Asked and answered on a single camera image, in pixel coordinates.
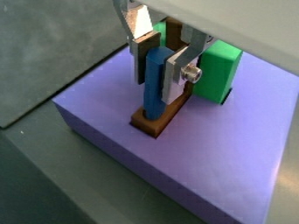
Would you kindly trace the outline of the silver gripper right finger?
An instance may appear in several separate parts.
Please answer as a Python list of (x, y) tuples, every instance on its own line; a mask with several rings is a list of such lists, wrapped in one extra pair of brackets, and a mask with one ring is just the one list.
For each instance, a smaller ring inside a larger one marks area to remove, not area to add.
[(213, 37), (187, 24), (181, 26), (181, 47), (165, 60), (163, 71), (163, 102), (169, 105), (183, 94), (184, 83), (196, 83), (201, 77), (197, 59), (212, 46)]

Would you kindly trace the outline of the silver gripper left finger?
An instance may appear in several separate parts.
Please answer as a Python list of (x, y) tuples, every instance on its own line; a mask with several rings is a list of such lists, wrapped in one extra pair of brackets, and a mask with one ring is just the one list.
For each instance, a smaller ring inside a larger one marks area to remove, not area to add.
[(125, 29), (129, 52), (135, 60), (135, 82), (145, 82), (145, 55), (160, 45), (161, 33), (155, 31), (148, 8), (133, 0), (112, 0)]

